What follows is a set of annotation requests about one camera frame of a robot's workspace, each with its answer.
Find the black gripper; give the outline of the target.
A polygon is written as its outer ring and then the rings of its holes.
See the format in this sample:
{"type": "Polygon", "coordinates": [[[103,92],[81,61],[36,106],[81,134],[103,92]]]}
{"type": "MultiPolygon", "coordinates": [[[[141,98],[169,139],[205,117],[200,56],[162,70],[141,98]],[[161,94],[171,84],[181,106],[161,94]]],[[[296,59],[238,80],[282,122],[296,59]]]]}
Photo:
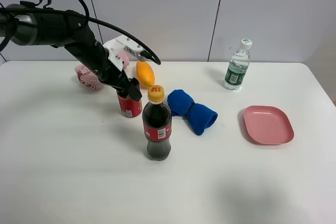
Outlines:
{"type": "Polygon", "coordinates": [[[92,72],[101,83],[117,89],[118,96],[134,101],[141,100],[140,83],[136,78],[128,79],[123,70],[123,59],[119,56],[112,56],[110,59],[95,58],[92,61],[92,72]]]}

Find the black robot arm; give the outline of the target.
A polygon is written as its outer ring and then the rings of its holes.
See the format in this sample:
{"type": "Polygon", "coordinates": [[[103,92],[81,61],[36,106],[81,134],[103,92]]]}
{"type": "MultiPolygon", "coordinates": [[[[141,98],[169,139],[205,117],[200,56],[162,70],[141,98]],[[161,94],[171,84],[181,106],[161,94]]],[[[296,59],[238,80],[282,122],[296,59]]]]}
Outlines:
{"type": "Polygon", "coordinates": [[[123,70],[121,58],[95,38],[82,18],[64,14],[14,14],[1,10],[1,48],[11,41],[19,46],[65,48],[99,79],[139,101],[141,92],[123,70]]]}

